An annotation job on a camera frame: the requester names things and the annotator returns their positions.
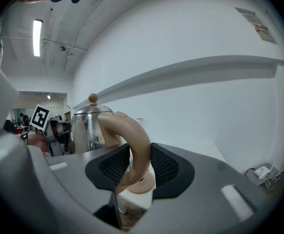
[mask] wooden floor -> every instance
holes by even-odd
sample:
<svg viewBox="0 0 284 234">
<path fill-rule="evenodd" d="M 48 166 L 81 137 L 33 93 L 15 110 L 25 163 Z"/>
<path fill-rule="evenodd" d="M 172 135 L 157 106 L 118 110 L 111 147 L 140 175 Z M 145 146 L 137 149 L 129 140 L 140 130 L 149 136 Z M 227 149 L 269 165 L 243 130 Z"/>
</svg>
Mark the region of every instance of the wooden floor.
<svg viewBox="0 0 284 234">
<path fill-rule="evenodd" d="M 120 219 L 122 223 L 122 230 L 123 231 L 129 231 L 130 228 L 132 228 L 138 220 L 145 214 L 146 210 L 122 199 L 118 198 L 118 200 L 122 203 L 123 207 L 126 209 L 126 214 L 120 213 Z"/>
</svg>

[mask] paper sign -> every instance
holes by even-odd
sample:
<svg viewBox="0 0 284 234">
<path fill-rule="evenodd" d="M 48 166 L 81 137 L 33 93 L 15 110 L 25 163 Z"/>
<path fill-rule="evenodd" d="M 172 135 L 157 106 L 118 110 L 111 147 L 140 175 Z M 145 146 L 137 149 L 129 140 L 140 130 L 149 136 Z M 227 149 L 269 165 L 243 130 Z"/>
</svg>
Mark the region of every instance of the paper sign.
<svg viewBox="0 0 284 234">
<path fill-rule="evenodd" d="M 50 109 L 38 104 L 33 112 L 30 125 L 37 127 L 42 131 L 45 131 L 46 126 L 48 125 L 49 122 L 48 121 L 49 116 L 50 116 Z"/>
</svg>

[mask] beige kettle handle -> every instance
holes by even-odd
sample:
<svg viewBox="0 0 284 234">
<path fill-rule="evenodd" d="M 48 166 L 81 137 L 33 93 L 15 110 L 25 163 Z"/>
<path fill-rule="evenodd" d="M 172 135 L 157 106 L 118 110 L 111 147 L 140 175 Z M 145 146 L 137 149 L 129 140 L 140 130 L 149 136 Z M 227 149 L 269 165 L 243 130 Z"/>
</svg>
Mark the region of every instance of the beige kettle handle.
<svg viewBox="0 0 284 234">
<path fill-rule="evenodd" d="M 121 143 L 123 137 L 131 148 L 133 167 L 125 173 L 116 188 L 116 193 L 140 181 L 151 163 L 151 141 L 141 125 L 122 112 L 101 113 L 98 117 L 105 144 L 107 147 Z"/>
</svg>

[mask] ceiling light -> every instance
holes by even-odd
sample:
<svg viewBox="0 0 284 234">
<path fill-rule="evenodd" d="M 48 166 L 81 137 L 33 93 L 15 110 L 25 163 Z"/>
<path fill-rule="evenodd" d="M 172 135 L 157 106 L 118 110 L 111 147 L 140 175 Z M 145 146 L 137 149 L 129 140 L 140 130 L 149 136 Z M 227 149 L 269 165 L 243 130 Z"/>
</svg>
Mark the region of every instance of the ceiling light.
<svg viewBox="0 0 284 234">
<path fill-rule="evenodd" d="M 34 29 L 33 29 L 33 43 L 34 43 L 34 56 L 40 56 L 40 34 L 42 28 L 41 20 L 34 20 Z"/>
</svg>

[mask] wooden knob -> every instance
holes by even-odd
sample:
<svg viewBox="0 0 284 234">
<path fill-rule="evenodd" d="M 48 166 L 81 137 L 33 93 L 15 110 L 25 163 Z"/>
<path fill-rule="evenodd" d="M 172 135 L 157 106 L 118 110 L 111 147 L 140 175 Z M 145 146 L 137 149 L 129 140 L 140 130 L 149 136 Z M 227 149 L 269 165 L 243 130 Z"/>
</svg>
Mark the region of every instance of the wooden knob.
<svg viewBox="0 0 284 234">
<path fill-rule="evenodd" d="M 97 100 L 98 100 L 97 94 L 90 94 L 89 95 L 90 105 L 97 105 Z"/>
</svg>

